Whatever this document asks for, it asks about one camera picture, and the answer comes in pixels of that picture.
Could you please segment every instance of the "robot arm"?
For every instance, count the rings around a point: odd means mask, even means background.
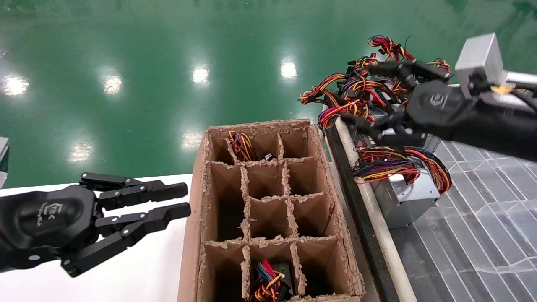
[[[97,197],[93,190],[103,193]],[[171,220],[191,213],[189,203],[120,217],[104,217],[103,209],[187,194],[185,183],[165,185],[161,181],[84,173],[79,185],[63,190],[1,197],[0,272],[61,260],[64,270],[77,277],[135,245],[145,235],[166,229]]]
[[[455,69],[460,85],[448,85],[450,74],[425,69],[416,61],[370,66],[370,73],[398,78],[411,91],[405,111],[373,123],[342,118],[379,145],[418,145],[419,138],[423,142],[423,134],[430,133],[537,161],[537,102],[515,90],[537,94],[537,76],[505,71],[494,34],[468,39]]]

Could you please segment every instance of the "logo on robotic hand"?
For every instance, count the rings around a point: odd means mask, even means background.
[[[449,93],[442,95],[441,93],[433,94],[431,95],[431,99],[429,100],[429,104],[431,104],[434,107],[440,107],[441,110],[444,110],[444,107],[446,106],[447,98],[449,97]]]
[[[47,204],[48,203],[43,203],[39,208],[39,213],[37,214],[37,226],[41,226],[43,224],[43,220],[56,219],[56,215],[62,212],[62,204]]]

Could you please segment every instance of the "cardboard box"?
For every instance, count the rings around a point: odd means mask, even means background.
[[[259,158],[240,162],[229,131]],[[249,300],[252,264],[291,265],[291,301],[360,301],[364,281],[328,159],[309,120],[211,127],[194,163],[179,302]]]

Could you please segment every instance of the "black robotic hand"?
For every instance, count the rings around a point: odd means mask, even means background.
[[[103,191],[99,197],[93,190]],[[0,198],[0,272],[29,269],[61,260],[71,277],[94,268],[135,245],[170,220],[188,217],[189,203],[147,213],[104,217],[114,210],[149,201],[185,197],[185,183],[165,185],[133,178],[84,173],[79,185],[59,191]],[[99,235],[104,238],[97,241]]]
[[[467,98],[460,87],[450,87],[449,73],[414,62],[368,66],[370,74],[396,78],[410,91],[404,110],[377,121],[342,114],[382,146],[420,146],[425,134],[466,143],[529,161],[537,161],[537,112],[495,106],[481,100],[481,90]],[[469,87],[490,90],[471,75]]]

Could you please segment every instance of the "wire bundle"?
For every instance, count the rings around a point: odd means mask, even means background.
[[[250,302],[283,301],[288,291],[287,285],[280,281],[283,274],[272,269],[267,260],[258,262],[254,267],[259,273],[259,278],[252,286],[254,292],[250,295]]]
[[[376,35],[368,39],[369,45],[379,47],[379,52],[386,55],[386,61],[414,60],[415,57],[407,52],[400,44],[390,38]],[[335,118],[341,113],[350,113],[374,121],[371,109],[380,109],[388,114],[393,113],[392,105],[406,106],[409,92],[401,86],[401,81],[389,78],[371,77],[367,66],[378,64],[379,58],[375,53],[347,63],[345,74],[332,74],[323,79],[318,86],[300,95],[302,104],[323,103],[329,108],[322,112],[317,122],[321,129],[332,127]],[[450,71],[451,67],[443,59],[435,59],[429,63],[434,67]],[[338,90],[333,92],[328,86],[337,82]]]
[[[367,105],[364,105],[359,100],[355,100],[343,106],[330,107],[321,112],[321,114],[319,114],[317,117],[319,127],[321,127],[323,130],[330,129],[337,115],[341,113],[350,113],[354,116],[364,116],[365,118],[373,119],[373,117],[369,115]]]
[[[432,61],[430,63],[427,63],[427,64],[433,65],[436,68],[440,68],[440,69],[442,69],[443,71],[445,71],[447,73],[451,72],[451,66],[447,63],[446,60],[444,60],[442,58],[438,57],[438,58],[434,59],[434,61]]]
[[[403,59],[407,61],[412,61],[415,57],[404,50],[401,44],[393,42],[390,38],[384,37],[382,35],[375,35],[367,40],[371,47],[379,47],[379,52],[386,55],[385,61],[402,61]]]
[[[405,147],[405,152],[410,156],[419,158],[425,163],[441,195],[444,195],[451,188],[451,175],[438,157],[425,149],[416,147]]]
[[[370,183],[386,179],[392,175],[403,175],[406,183],[413,183],[420,175],[416,162],[409,160],[397,151],[389,148],[355,149],[360,158],[354,164],[354,180]]]
[[[302,104],[307,104],[307,103],[311,103],[311,102],[315,102],[315,103],[321,103],[322,100],[320,99],[317,99],[317,97],[320,97],[322,95],[329,95],[330,93],[328,93],[328,91],[326,90],[326,88],[328,87],[328,85],[330,85],[331,83],[337,81],[337,80],[342,80],[345,78],[345,74],[332,74],[332,75],[329,75],[327,76],[326,78],[324,78],[321,83],[319,84],[319,86],[313,86],[311,87],[311,90],[308,90],[308,91],[305,91],[303,92],[301,95],[300,95],[300,103]],[[332,93],[332,95],[328,96],[328,98],[330,98],[330,100],[332,102],[336,102],[334,105],[337,106],[339,105],[337,103],[337,101],[335,99],[332,99],[331,97],[334,97],[335,95]]]
[[[361,178],[365,182],[374,182],[391,175],[402,174],[405,181],[411,184],[419,177],[420,172],[417,167],[423,162],[431,172],[434,184],[441,195],[451,188],[451,176],[446,166],[438,157],[425,149],[405,147],[406,156],[383,147],[358,147],[355,151],[360,155],[353,167],[355,180]]]
[[[233,153],[237,156],[240,161],[257,161],[257,154],[250,138],[242,132],[230,131],[229,139],[231,142],[231,148]]]

